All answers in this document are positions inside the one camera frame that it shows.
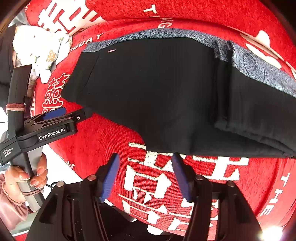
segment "gray handle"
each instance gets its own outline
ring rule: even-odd
[[[31,168],[34,175],[36,175],[37,165],[42,155],[42,148],[43,147],[39,147],[37,149],[34,149],[28,152],[28,157],[29,157]],[[27,182],[19,183],[18,185],[20,190],[23,192],[31,192],[35,190],[34,187],[30,186],[30,180]],[[29,207],[33,212],[38,211],[44,202],[44,198],[41,193],[37,195],[25,196],[25,198],[28,201]]]

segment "white fabric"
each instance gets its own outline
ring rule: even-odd
[[[72,37],[62,32],[51,33],[37,26],[19,26],[12,42],[21,65],[32,64],[31,78],[40,76],[42,83],[50,78],[50,68],[64,60],[70,51]]]

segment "gray waistband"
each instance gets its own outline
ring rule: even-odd
[[[83,52],[96,52],[113,44],[133,39],[165,39],[176,37],[191,38],[204,44],[205,46],[213,48],[215,58],[226,62],[230,61],[227,57],[227,51],[233,51],[231,59],[232,66],[237,68],[241,73],[247,77],[296,97],[296,82],[290,75],[265,62],[251,51],[242,48],[232,41],[226,41],[199,31],[177,28],[148,29],[124,35],[116,39],[92,42],[87,45]]]

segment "fingernail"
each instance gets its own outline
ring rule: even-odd
[[[20,172],[19,178],[21,181],[27,181],[30,179],[30,176],[25,172]]]
[[[34,187],[34,186],[37,186],[38,184],[39,184],[38,181],[36,181],[36,180],[32,180],[31,183],[30,183],[30,186],[31,186],[31,187]]]
[[[37,170],[37,176],[41,176],[43,173],[44,173],[44,168],[43,168],[43,167],[40,167],[40,168]]]

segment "pink hair tie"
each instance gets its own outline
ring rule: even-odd
[[[25,111],[25,104],[7,104],[6,111]]]

